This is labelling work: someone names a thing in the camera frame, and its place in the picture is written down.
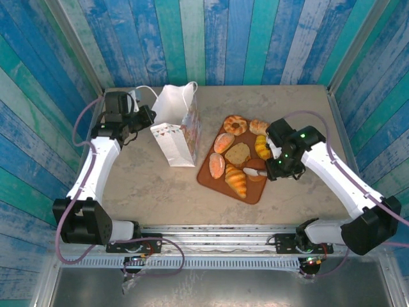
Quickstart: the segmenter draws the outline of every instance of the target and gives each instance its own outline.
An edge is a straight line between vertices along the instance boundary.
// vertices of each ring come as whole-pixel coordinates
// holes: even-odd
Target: tabletop
[[[161,88],[154,88],[160,93]],[[332,134],[332,148],[345,161],[324,86],[201,86],[196,93],[202,123],[197,166],[172,168],[149,129],[122,149],[104,190],[103,207],[114,219],[141,225],[164,224],[300,224],[310,218],[342,219],[346,209],[335,194],[307,170],[300,180],[267,182],[256,205],[199,185],[196,175],[227,115],[273,122],[301,109],[319,112]],[[154,103],[142,89],[142,104]],[[294,129],[323,124],[311,115],[289,118]]]

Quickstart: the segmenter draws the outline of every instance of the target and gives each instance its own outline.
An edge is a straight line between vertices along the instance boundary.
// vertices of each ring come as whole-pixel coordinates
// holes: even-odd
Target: brown wooden tray
[[[219,133],[215,137],[215,140],[220,133],[225,133],[225,132],[226,131],[224,130],[223,124],[222,124],[222,127],[219,130]],[[247,131],[244,132],[241,136],[236,136],[235,141],[231,145],[231,147],[236,145],[237,143],[245,143],[250,148],[251,159],[256,159],[258,158],[256,150],[254,149],[256,138],[257,138],[257,135],[251,133],[249,128],[247,128]],[[264,190],[264,186],[266,185],[267,177],[263,179],[262,181],[253,182],[246,176],[247,197],[246,198],[239,197],[239,195],[237,195],[224,181],[225,174],[223,174],[219,179],[214,179],[211,176],[210,170],[209,170],[209,158],[210,158],[210,155],[215,152],[213,149],[213,145],[214,145],[214,141],[212,143],[212,146],[210,147],[210,150],[206,156],[206,159],[204,160],[202,166],[200,167],[199,173],[197,174],[197,182],[199,182],[201,185],[205,187],[208,187],[209,189],[212,189],[224,195],[233,197],[236,200],[243,201],[245,203],[248,203],[249,205],[257,204],[261,198],[261,195],[263,194],[263,190]]]

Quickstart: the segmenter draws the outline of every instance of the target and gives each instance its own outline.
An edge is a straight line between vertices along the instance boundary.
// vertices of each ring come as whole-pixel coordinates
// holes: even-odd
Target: paper bag
[[[151,131],[170,166],[195,166],[201,133],[195,92],[197,83],[165,85],[152,110]]]

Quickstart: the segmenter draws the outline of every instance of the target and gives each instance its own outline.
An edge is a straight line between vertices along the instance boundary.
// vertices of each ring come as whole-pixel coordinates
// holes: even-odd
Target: pastry
[[[253,168],[253,169],[256,169],[258,171],[265,171],[266,170],[266,162],[263,159],[258,159],[258,158],[257,159],[251,159],[251,160],[248,160],[245,163],[244,167],[245,168]],[[247,177],[249,178],[249,180],[255,181],[255,182],[262,181],[263,179],[266,178],[266,176],[250,176],[250,175],[247,175]]]
[[[214,179],[219,179],[224,173],[224,159],[218,153],[212,153],[209,158],[210,174]]]
[[[218,154],[225,152],[235,141],[235,136],[232,133],[219,134],[215,140],[214,150]]]
[[[226,152],[224,158],[235,167],[243,168],[244,163],[251,158],[250,148],[245,143],[236,144]]]
[[[257,136],[256,143],[254,144],[254,149],[256,150],[258,156],[264,161],[271,158],[271,151],[266,147],[265,136]]]
[[[223,128],[226,130],[226,132],[239,136],[240,134],[246,132],[247,122],[241,116],[232,115],[224,120]]]
[[[228,164],[226,166],[226,177],[224,179],[226,183],[236,192],[241,198],[246,198],[247,187],[245,182],[245,173],[236,169],[233,165]]]
[[[261,120],[252,120],[250,122],[250,132],[262,136],[267,136],[267,128],[270,126],[269,123],[262,122]]]

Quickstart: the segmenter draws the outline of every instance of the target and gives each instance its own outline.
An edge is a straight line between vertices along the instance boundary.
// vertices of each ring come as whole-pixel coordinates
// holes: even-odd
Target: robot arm
[[[135,222],[112,220],[102,206],[102,195],[109,172],[131,133],[149,127],[156,113],[148,106],[137,105],[136,92],[105,94],[105,111],[91,130],[91,143],[96,148],[95,164],[86,185],[69,213],[61,231],[65,243],[106,245],[113,240],[128,240],[135,236]],[[52,210],[57,223],[71,199],[77,193],[91,164],[89,149],[81,173],[65,199],[55,200]]]
[[[284,119],[273,122],[267,129],[267,143],[273,157],[266,161],[268,178],[293,177],[296,180],[311,169],[341,200],[350,219],[346,221],[323,221],[313,219],[305,222],[297,231],[296,241],[300,250],[308,250],[314,244],[346,244],[358,255],[365,255],[397,230],[397,221],[368,198],[368,194],[399,214],[401,204],[395,197],[385,199],[369,187],[345,163],[333,154],[330,158],[325,137],[314,127],[300,131],[292,129]],[[363,195],[341,173],[335,162],[344,169],[368,194]]]

